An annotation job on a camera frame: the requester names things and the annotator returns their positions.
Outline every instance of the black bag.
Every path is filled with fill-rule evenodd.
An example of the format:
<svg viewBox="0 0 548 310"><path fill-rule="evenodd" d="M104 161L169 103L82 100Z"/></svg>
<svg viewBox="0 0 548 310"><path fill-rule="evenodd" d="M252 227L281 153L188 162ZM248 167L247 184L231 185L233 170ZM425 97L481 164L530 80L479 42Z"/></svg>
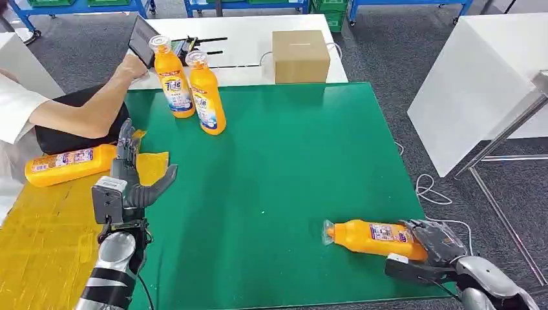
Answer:
<svg viewBox="0 0 548 310"><path fill-rule="evenodd" d="M86 88L73 92L68 95L61 96L54 99L54 101L70 105L72 107L81 107L86 103L101 87L104 85L98 85L95 87ZM67 134L66 132L58 131L55 129L45 128L42 126L35 126L36 138L40 149L48 155L59 154L63 152L69 152L72 150L87 149L89 147L96 147L100 144L115 143L118 140L120 134L120 128L123 122L129 117L129 112L124 103L122 103L121 109L111 125L109 134L105 137L98 139L88 139L73 134Z"/></svg>

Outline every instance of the person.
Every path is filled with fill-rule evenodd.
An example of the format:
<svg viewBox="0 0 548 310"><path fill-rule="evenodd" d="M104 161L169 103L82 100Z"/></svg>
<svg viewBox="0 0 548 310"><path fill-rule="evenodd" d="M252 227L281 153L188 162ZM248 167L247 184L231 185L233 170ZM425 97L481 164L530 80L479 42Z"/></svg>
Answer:
<svg viewBox="0 0 548 310"><path fill-rule="evenodd" d="M6 0L0 0L0 14ZM109 81L81 107L71 107L27 90L17 76L0 70L0 225L26 180L24 167L39 157L34 125L84 138L108 134L134 79L147 72L134 55L126 55Z"/></svg>

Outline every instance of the bottle label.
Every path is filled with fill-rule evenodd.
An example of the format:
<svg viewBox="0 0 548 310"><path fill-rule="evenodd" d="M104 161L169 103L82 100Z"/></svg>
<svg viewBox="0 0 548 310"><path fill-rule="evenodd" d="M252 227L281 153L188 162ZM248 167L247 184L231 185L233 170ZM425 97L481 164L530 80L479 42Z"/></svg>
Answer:
<svg viewBox="0 0 548 310"><path fill-rule="evenodd" d="M31 172L40 172L47 169L72 165L73 163L85 163L93 160L93 149L75 150L59 155L36 158L30 166Z"/></svg>
<svg viewBox="0 0 548 310"><path fill-rule="evenodd" d="M192 108L190 93L183 87L180 70L161 73L160 82L163 93L167 98L167 104L173 112L185 112Z"/></svg>
<svg viewBox="0 0 548 310"><path fill-rule="evenodd" d="M194 91L194 102L196 103L198 117L205 128L216 129L217 116L215 115L215 110L213 110L211 103L202 94L205 94L205 92Z"/></svg>
<svg viewBox="0 0 548 310"><path fill-rule="evenodd" d="M413 242L413 237L407 229L402 229L397 234L392 233L390 225L370 224L371 238L382 241Z"/></svg>

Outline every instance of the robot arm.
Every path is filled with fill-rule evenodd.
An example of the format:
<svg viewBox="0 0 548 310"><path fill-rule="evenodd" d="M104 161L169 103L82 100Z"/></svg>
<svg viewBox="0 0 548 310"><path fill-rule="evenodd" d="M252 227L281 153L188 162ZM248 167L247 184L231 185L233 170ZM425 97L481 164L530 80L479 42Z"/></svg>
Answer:
<svg viewBox="0 0 548 310"><path fill-rule="evenodd" d="M388 276L425 285L456 282L465 310L539 310L532 297L494 264L469 256L466 247L444 223L403 221L428 253L428 261L412 262L391 254L386 259Z"/></svg>
<svg viewBox="0 0 548 310"><path fill-rule="evenodd" d="M455 269L465 309L539 310L532 297L490 261L479 256L460 258Z"/></svg>
<svg viewBox="0 0 548 310"><path fill-rule="evenodd" d="M139 138L127 119L120 130L111 175L92 187L95 220L103 224L98 236L99 255L76 310L124 310L129 307L145 249L153 241L147 230L145 208L153 204L172 184L177 166L151 186L140 183L136 169Z"/></svg>

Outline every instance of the green mat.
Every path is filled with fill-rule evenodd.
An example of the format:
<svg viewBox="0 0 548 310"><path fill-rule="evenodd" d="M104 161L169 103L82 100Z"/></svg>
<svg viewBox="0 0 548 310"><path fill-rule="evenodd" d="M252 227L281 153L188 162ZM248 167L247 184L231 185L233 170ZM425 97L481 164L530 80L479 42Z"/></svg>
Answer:
<svg viewBox="0 0 548 310"><path fill-rule="evenodd" d="M176 181L147 209L142 276L157 309L242 309L440 297L384 275L384 257L321 242L322 222L423 218L368 83L222 87L227 128L175 119L159 90L130 92L142 152ZM148 309L137 285L131 309Z"/></svg>

